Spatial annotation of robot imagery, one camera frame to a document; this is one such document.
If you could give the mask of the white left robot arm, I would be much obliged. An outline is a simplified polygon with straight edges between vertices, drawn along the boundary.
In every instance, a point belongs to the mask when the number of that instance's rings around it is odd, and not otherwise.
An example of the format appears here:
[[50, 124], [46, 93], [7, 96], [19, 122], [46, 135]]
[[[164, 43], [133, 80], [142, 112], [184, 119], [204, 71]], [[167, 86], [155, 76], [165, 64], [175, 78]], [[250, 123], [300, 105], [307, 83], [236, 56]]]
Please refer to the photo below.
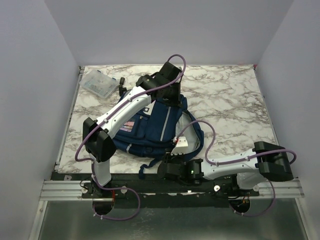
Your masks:
[[139, 110], [171, 91], [185, 70], [185, 62], [180, 69], [168, 60], [160, 71], [141, 76], [132, 90], [107, 113], [96, 120], [87, 118], [84, 121], [82, 143], [74, 159], [91, 161], [91, 177], [95, 181], [93, 191], [99, 197], [107, 197], [111, 191], [110, 159], [116, 151], [113, 142], [116, 133]]

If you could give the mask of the navy blue student backpack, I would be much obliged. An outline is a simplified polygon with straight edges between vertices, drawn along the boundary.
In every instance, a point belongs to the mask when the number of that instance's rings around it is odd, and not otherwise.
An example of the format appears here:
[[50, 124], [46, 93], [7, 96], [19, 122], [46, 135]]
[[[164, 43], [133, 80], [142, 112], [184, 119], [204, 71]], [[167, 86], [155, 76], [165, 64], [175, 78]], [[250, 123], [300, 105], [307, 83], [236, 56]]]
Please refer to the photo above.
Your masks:
[[138, 111], [128, 122], [134, 122], [131, 132], [119, 130], [113, 142], [118, 150], [143, 158], [152, 158], [140, 166], [139, 178], [145, 178], [149, 169], [162, 160], [166, 152], [174, 148], [173, 138], [195, 117], [188, 110], [188, 100], [180, 95], [181, 106], [167, 106], [155, 101]]

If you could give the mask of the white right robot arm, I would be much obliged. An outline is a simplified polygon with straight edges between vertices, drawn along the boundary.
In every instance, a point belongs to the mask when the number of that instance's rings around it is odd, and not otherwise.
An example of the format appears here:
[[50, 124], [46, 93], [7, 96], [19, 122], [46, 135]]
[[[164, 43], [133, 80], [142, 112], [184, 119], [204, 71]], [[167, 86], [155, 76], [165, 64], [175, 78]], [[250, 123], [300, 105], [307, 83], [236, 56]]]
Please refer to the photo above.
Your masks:
[[297, 159], [294, 151], [285, 147], [258, 141], [254, 147], [227, 157], [182, 161], [181, 155], [168, 154], [157, 168], [160, 179], [180, 182], [182, 185], [201, 185], [203, 182], [233, 176], [230, 191], [241, 196], [265, 181], [288, 182], [294, 179], [291, 164]]

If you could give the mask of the purple highlighter marker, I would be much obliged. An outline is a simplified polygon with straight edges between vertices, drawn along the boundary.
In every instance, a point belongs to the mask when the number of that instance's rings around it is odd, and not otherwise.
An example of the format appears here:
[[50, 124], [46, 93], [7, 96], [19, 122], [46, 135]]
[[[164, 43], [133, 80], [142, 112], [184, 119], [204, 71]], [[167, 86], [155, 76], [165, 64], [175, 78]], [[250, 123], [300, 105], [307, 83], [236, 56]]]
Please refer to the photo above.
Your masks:
[[125, 132], [131, 132], [134, 127], [135, 122], [134, 121], [127, 121], [123, 124], [123, 126], [120, 128], [122, 131]]

